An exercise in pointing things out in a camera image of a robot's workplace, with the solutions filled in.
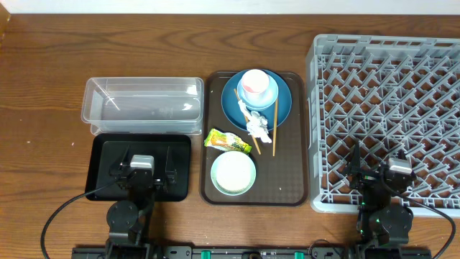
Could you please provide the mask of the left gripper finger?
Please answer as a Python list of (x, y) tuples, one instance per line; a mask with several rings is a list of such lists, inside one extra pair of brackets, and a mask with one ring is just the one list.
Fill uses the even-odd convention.
[(167, 185), (175, 185), (177, 183), (177, 170), (174, 164), (173, 151), (170, 146), (167, 148), (165, 159), (165, 177)]
[(109, 167), (110, 176), (120, 176), (124, 173), (125, 169), (129, 166), (128, 155), (130, 146), (128, 145), (123, 155), (116, 159), (115, 162)]

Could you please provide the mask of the green yellow snack wrapper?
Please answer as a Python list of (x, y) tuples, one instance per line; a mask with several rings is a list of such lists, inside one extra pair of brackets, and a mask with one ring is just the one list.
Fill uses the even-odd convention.
[(220, 132), (217, 129), (211, 129), (207, 138), (204, 140), (205, 147), (212, 147), (220, 151), (238, 151), (249, 154), (252, 146), (243, 141), (242, 138), (231, 132)]

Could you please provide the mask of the white tissue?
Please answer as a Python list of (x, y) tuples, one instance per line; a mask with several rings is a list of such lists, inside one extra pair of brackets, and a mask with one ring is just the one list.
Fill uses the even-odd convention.
[(249, 111), (242, 100), (238, 101), (238, 105), (241, 113), (247, 119), (246, 126), (249, 134), (254, 138), (259, 138), (264, 143), (272, 143), (267, 129), (267, 119), (259, 112)]

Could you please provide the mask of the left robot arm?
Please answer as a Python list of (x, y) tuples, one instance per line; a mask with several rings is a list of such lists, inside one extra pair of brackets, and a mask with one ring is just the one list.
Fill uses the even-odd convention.
[(126, 149), (118, 165), (110, 168), (109, 175), (127, 192), (127, 197), (114, 203), (107, 212), (109, 238), (104, 257), (164, 258), (162, 247), (151, 244), (144, 233), (148, 230), (156, 194), (167, 193), (169, 185), (176, 183), (172, 151), (167, 149), (165, 167), (156, 169), (153, 156), (130, 155)]

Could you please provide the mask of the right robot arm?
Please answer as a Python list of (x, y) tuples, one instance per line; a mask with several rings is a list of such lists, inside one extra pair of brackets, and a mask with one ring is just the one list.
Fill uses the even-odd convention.
[(362, 167), (360, 158), (357, 140), (342, 174), (350, 178), (349, 187), (362, 195), (356, 224), (362, 240), (348, 251), (348, 257), (401, 258), (400, 246), (409, 241), (413, 212), (393, 204), (392, 197), (402, 194), (415, 180), (412, 165), (402, 151), (375, 169)]

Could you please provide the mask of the black rectangular waste tray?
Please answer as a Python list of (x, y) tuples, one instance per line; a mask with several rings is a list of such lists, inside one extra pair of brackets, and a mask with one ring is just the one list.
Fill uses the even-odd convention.
[(100, 134), (93, 140), (85, 191), (101, 188), (115, 180), (109, 175), (109, 167), (127, 146), (130, 155), (151, 155), (156, 169), (165, 167), (167, 148), (173, 151), (177, 170), (177, 183), (169, 185), (167, 193), (157, 193), (156, 201), (182, 201), (188, 194), (191, 142), (186, 135), (155, 134)]

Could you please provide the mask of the grey plastic dishwasher rack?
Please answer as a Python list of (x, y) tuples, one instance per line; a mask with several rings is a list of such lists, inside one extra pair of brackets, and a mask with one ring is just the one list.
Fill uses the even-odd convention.
[(355, 140), (374, 169), (403, 150), (415, 181), (399, 203), (417, 217), (459, 216), (459, 41), (317, 35), (308, 51), (310, 205), (355, 214), (344, 176)]

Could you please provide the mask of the clear plastic waste bin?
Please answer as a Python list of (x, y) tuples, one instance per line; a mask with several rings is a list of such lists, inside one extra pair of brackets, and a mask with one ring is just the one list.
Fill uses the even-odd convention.
[(199, 135), (203, 108), (198, 77), (95, 77), (86, 82), (81, 119), (94, 135)]

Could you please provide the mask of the brown plastic serving tray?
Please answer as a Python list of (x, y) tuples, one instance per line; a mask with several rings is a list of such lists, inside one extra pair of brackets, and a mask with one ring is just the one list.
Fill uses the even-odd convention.
[(287, 119), (277, 126), (275, 156), (272, 144), (260, 143), (258, 154), (251, 136), (233, 125), (224, 115), (221, 96), (225, 84), (237, 72), (215, 72), (206, 80), (203, 138), (215, 128), (231, 132), (249, 143), (253, 148), (249, 157), (256, 167), (254, 185), (242, 195), (227, 196), (212, 184), (211, 166), (222, 151), (212, 147), (202, 149), (200, 194), (213, 205), (264, 205), (297, 206), (308, 197), (308, 154), (305, 128), (304, 84), (301, 77), (291, 72), (276, 73), (290, 89), (293, 104)]

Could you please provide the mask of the light blue bowl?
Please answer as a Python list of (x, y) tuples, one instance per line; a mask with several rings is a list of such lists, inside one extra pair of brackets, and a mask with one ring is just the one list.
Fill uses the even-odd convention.
[(268, 76), (269, 86), (268, 88), (258, 96), (250, 97), (242, 86), (242, 80), (237, 85), (237, 92), (239, 98), (246, 104), (247, 108), (255, 111), (262, 111), (273, 105), (278, 96), (278, 85), (276, 80), (272, 76)]

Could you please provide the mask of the pink paper cup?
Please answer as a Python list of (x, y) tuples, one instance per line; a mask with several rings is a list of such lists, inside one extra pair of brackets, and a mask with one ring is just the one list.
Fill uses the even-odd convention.
[(269, 83), (270, 80), (268, 75), (259, 69), (248, 70), (241, 78), (244, 96), (253, 104), (257, 104), (261, 101), (262, 96), (268, 89)]

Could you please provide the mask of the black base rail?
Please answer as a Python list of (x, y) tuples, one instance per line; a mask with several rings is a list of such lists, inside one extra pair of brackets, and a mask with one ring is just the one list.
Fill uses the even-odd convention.
[(425, 249), (377, 249), (369, 248), (362, 253), (339, 247), (312, 247), (307, 249), (269, 249), (269, 248), (215, 248), (188, 246), (169, 246), (153, 248), (75, 247), (71, 258), (76, 259), (334, 259), (334, 258), (430, 258), (431, 252)]

